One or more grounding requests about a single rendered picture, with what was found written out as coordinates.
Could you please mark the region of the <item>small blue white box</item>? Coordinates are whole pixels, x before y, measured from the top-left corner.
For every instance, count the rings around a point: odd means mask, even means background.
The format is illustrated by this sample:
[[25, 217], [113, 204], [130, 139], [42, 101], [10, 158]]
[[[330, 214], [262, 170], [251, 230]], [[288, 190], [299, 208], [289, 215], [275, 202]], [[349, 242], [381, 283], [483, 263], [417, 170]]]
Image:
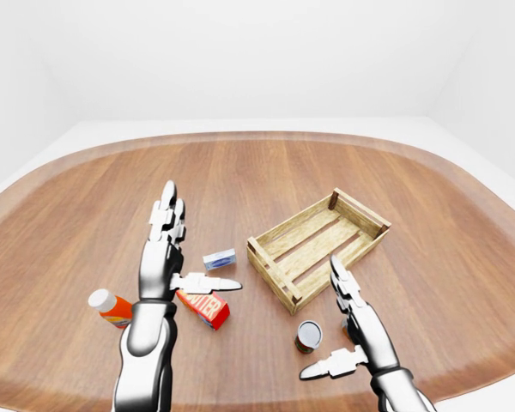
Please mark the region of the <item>small blue white box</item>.
[[233, 248], [203, 256], [206, 270], [215, 270], [236, 263], [236, 252]]

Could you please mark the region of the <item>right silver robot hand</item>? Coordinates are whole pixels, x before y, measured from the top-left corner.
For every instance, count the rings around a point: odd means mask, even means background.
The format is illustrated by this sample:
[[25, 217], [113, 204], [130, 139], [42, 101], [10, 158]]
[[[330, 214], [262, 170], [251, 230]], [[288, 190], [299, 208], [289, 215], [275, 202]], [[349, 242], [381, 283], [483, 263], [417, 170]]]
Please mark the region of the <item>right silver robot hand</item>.
[[392, 341], [373, 307], [361, 297], [361, 287], [350, 270], [335, 255], [330, 256], [330, 283], [336, 292], [336, 303], [346, 315], [349, 339], [354, 350], [340, 348], [325, 360], [319, 360], [300, 371], [301, 380], [333, 379], [354, 373], [366, 366], [374, 376], [401, 367]]

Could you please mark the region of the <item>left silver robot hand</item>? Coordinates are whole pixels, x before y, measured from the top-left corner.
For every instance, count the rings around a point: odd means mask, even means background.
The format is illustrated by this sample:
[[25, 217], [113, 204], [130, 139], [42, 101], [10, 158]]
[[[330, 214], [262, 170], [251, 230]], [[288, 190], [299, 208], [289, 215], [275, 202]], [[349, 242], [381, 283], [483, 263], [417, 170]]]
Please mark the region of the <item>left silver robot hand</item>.
[[211, 294], [243, 288], [232, 279], [197, 272], [181, 274], [184, 256], [180, 243], [186, 235], [185, 202], [177, 197], [177, 187], [172, 180], [166, 182], [161, 198], [154, 202], [149, 224], [151, 228], [139, 269], [141, 300], [170, 301], [178, 290], [187, 294]]

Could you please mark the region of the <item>tin can with silver lid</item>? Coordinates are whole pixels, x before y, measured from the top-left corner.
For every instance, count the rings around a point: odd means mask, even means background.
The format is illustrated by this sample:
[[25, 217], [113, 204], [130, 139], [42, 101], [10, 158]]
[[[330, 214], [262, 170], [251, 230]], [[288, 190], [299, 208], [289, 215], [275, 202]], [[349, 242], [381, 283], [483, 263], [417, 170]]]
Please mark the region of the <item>tin can with silver lid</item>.
[[294, 344], [303, 354], [310, 354], [322, 342], [323, 331], [319, 324], [313, 320], [303, 321], [297, 329]]

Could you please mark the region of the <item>wooden slat tray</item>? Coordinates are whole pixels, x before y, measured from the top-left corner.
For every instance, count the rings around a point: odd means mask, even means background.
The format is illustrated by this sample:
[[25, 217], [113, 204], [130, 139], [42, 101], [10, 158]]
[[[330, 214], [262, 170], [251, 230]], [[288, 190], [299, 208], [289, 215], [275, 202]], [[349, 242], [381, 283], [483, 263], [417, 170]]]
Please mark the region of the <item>wooden slat tray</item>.
[[391, 224], [339, 188], [247, 240], [247, 257], [294, 315], [330, 284], [329, 256], [345, 268], [367, 255]]

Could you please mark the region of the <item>red yellow butter box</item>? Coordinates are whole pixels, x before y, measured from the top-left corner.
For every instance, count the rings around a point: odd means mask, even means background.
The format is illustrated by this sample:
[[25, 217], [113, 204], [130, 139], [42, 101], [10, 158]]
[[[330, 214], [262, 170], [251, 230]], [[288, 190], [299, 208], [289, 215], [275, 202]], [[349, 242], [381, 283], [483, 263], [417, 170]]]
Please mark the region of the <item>red yellow butter box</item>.
[[230, 315], [228, 303], [216, 292], [211, 294], [188, 294], [178, 290], [176, 295], [212, 330], [218, 330]]

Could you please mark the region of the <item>orange bottle with white cap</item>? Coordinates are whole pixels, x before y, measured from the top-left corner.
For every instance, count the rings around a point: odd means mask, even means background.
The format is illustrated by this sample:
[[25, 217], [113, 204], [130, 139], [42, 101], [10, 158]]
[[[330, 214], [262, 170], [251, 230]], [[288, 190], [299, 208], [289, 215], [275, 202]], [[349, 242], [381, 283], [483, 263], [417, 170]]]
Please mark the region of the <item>orange bottle with white cap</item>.
[[100, 316], [119, 329], [125, 329], [132, 320], [132, 304], [108, 289], [100, 288], [88, 297], [88, 304]]

